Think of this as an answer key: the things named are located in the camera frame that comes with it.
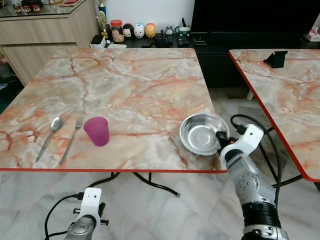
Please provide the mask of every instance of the silver spoon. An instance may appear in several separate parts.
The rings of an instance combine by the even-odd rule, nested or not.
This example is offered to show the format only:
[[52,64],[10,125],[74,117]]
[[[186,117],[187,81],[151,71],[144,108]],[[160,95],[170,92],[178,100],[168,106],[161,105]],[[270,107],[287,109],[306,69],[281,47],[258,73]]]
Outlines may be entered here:
[[43,146],[42,146],[42,148],[41,148],[41,150],[39,152],[39,155],[36,158],[35,162],[38,162],[40,160],[40,158],[42,157],[42,155],[44,154],[44,152],[45,152],[45,150],[46,150],[46,148],[47,148],[47,146],[49,144],[51,135],[54,132],[58,131],[62,127],[63,124],[64,124],[64,121],[63,121],[62,117],[56,117],[53,120],[53,122],[51,123],[51,132],[49,133],[49,136],[46,138],[46,140],[45,140],[45,142],[44,142],[44,144],[43,144]]

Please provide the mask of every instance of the plastic cup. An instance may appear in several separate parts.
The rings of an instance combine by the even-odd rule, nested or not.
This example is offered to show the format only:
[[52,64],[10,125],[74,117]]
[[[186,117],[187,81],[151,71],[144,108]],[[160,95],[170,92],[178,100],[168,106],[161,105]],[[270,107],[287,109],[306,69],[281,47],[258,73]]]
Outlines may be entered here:
[[102,116],[90,118],[83,125],[83,129],[96,146],[104,146],[109,142],[108,121]]

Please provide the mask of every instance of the fork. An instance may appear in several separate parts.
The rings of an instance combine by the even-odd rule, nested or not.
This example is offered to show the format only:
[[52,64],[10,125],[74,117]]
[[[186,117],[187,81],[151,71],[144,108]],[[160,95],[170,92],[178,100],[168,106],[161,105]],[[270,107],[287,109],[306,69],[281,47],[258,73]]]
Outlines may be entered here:
[[81,127],[82,127],[82,123],[83,123],[84,119],[82,116],[78,116],[77,119],[76,119],[76,123],[75,123],[75,128],[74,128],[74,131],[73,131],[73,134],[72,134],[72,137],[69,141],[69,144],[68,144],[68,147],[66,148],[64,154],[63,154],[63,157],[61,158],[61,161],[60,161],[60,164],[64,164],[65,160],[66,160],[66,157],[68,155],[68,152],[69,152],[69,149],[71,147],[71,144],[75,138],[75,133],[77,130],[79,130]]

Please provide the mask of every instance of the television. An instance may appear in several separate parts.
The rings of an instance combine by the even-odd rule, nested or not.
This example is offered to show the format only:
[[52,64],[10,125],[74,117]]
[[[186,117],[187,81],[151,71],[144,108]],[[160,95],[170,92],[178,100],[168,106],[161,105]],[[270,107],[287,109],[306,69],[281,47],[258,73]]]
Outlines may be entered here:
[[228,36],[301,36],[320,14],[319,3],[291,1],[287,6],[271,1],[195,0],[192,34]]

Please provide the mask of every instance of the stainless steel bowl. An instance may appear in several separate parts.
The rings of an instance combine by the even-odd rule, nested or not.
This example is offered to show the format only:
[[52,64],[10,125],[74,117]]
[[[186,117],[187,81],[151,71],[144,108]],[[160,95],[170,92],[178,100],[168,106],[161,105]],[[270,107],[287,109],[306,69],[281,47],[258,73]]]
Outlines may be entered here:
[[226,122],[218,115],[198,112],[187,117],[180,127],[180,138],[183,145],[192,153],[208,156],[215,154],[220,148],[216,132],[230,132]]

